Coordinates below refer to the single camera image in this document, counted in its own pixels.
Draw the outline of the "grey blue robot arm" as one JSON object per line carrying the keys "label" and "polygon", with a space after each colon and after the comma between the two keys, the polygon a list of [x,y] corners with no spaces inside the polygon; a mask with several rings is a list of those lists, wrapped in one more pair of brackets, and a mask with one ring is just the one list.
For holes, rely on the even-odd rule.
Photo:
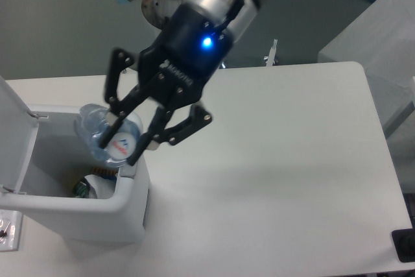
{"label": "grey blue robot arm", "polygon": [[135,164],[152,143],[176,145],[212,120],[204,86],[265,0],[183,0],[137,56],[113,50],[104,87],[109,105],[94,135],[108,165]]}

